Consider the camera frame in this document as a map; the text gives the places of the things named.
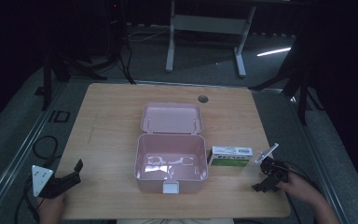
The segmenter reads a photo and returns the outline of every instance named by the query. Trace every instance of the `gray floor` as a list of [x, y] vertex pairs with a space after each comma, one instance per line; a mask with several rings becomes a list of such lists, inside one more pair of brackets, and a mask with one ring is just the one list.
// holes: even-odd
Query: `gray floor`
[[[153, 38], [148, 37], [154, 33], [131, 36], [130, 71], [138, 84], [253, 86], [276, 75], [285, 53], [264, 57], [255, 55], [271, 49], [290, 47], [295, 40], [294, 37], [284, 36], [249, 36], [242, 54], [247, 77], [241, 78], [237, 76], [232, 50], [238, 42], [236, 36], [227, 36], [225, 39], [219, 36], [219, 41], [192, 43], [187, 41], [188, 34], [178, 34], [173, 71], [166, 73], [166, 28], [130, 29], [130, 33], [138, 31], [162, 33]], [[128, 50], [123, 49], [122, 55], [124, 61], [129, 59]], [[108, 77], [106, 82], [126, 83], [117, 66], [97, 72]], [[13, 222], [15, 207], [30, 167], [43, 162], [32, 153], [32, 143], [38, 137], [53, 135], [59, 141], [58, 154], [63, 152], [83, 96], [93, 81], [74, 71], [69, 83], [54, 82], [56, 100], [47, 111], [41, 112], [43, 100], [40, 96], [34, 96], [35, 89], [42, 85], [40, 70], [24, 83], [0, 115], [0, 223]], [[336, 130], [329, 117], [313, 104], [309, 104], [306, 112], [308, 125], [301, 125], [296, 117], [296, 103], [279, 92], [284, 84], [285, 80], [272, 85], [270, 90], [254, 92], [268, 141], [271, 144], [280, 143], [274, 156], [296, 163], [319, 183], [329, 202], [336, 208], [342, 223], [358, 223], [358, 175]], [[70, 112], [68, 122], [49, 122], [48, 118], [53, 111]], [[52, 149], [53, 145], [49, 140], [38, 144], [38, 150], [46, 153]], [[301, 222], [313, 223], [311, 209], [296, 199], [293, 201]], [[294, 212], [289, 217], [255, 217], [252, 220], [266, 224], [298, 223]], [[32, 223], [25, 205], [20, 211], [20, 221]], [[62, 223], [91, 222], [104, 223], [103, 220], [65, 220]]]

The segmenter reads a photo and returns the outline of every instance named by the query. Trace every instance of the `wooden table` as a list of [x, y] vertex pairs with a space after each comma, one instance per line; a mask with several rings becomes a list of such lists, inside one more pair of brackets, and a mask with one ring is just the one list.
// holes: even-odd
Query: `wooden table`
[[[207, 103], [198, 98], [205, 95]], [[148, 102], [200, 106], [206, 148], [251, 147], [258, 156], [269, 147], [252, 94], [245, 88], [91, 84], [57, 177], [84, 162], [82, 182], [67, 191], [65, 219], [286, 217], [284, 193], [255, 192], [264, 178], [250, 162], [245, 168], [209, 166], [202, 189], [193, 194], [144, 193], [134, 164], [141, 118]]]

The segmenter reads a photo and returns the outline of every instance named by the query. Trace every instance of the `small box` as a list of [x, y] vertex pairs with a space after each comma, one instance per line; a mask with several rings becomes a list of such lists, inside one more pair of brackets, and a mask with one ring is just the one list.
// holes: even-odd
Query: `small box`
[[149, 103], [142, 118], [134, 175], [139, 188], [155, 193], [194, 193], [208, 176], [200, 107]]
[[213, 146], [208, 156], [208, 164], [244, 167], [252, 156], [253, 151], [251, 147]]

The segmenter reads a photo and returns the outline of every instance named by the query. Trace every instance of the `box lid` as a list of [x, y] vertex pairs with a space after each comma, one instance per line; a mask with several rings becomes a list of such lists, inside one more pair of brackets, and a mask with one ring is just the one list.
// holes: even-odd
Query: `box lid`
[[200, 107], [193, 104], [148, 103], [141, 128], [146, 133], [200, 133]]

